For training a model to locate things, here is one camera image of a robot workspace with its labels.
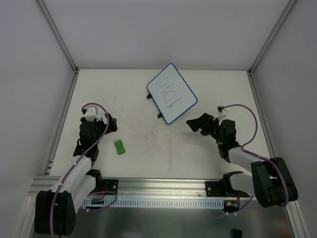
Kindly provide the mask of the green bone-shaped eraser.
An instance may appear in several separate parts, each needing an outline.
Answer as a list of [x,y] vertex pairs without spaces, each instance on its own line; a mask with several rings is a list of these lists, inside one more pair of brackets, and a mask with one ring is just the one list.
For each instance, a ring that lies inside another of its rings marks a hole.
[[116,147],[116,150],[117,150],[117,154],[118,155],[121,155],[121,154],[124,154],[126,151],[125,151],[125,148],[123,146],[123,142],[122,140],[117,140],[114,142],[114,145]]

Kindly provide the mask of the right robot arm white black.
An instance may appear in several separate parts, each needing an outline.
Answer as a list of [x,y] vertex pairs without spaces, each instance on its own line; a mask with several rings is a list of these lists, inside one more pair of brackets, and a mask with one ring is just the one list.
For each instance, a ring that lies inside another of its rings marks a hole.
[[227,196],[243,193],[253,195],[264,208],[286,206],[288,202],[298,199],[297,188],[285,161],[280,157],[267,159],[243,149],[236,140],[235,121],[219,121],[204,113],[186,123],[193,132],[210,135],[217,143],[220,157],[226,162],[250,172],[249,175],[242,171],[225,173],[217,185],[212,187],[215,191]]

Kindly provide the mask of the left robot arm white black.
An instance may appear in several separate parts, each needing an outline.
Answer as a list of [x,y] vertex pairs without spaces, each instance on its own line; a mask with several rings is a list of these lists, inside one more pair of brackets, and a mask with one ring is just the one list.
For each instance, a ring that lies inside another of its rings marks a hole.
[[70,169],[49,190],[41,190],[36,196],[35,233],[52,237],[71,235],[84,199],[90,193],[102,191],[101,172],[92,166],[99,155],[99,141],[117,131],[116,119],[109,113],[105,117],[106,122],[96,112],[84,111]]

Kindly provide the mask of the blue framed whiteboard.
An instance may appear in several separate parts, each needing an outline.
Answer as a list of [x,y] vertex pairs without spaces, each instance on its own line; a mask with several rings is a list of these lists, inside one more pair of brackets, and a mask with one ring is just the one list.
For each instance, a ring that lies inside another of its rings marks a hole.
[[172,124],[197,104],[198,98],[172,63],[148,84],[147,98],[152,98],[166,124]]

